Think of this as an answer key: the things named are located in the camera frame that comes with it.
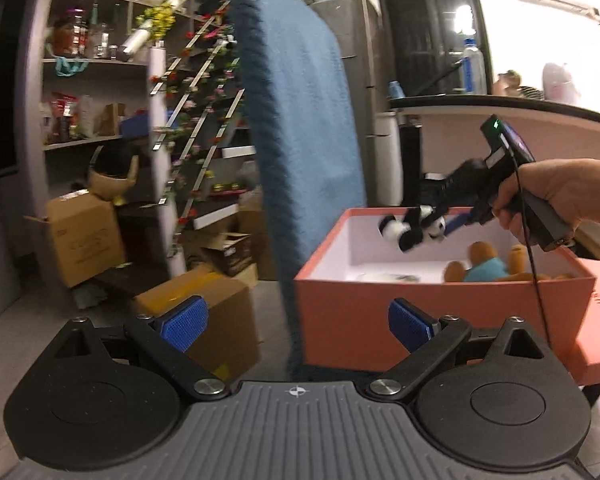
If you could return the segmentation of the person's right hand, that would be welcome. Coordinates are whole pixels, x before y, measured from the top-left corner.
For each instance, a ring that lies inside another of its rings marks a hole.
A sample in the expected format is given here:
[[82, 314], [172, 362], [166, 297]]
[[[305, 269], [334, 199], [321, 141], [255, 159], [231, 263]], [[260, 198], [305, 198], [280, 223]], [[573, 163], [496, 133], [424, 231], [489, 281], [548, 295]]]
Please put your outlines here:
[[492, 210], [503, 229], [524, 242], [521, 214], [513, 214], [508, 204], [523, 188], [550, 203], [556, 214], [574, 231], [583, 220], [600, 223], [600, 160], [550, 159], [518, 168], [501, 183]]

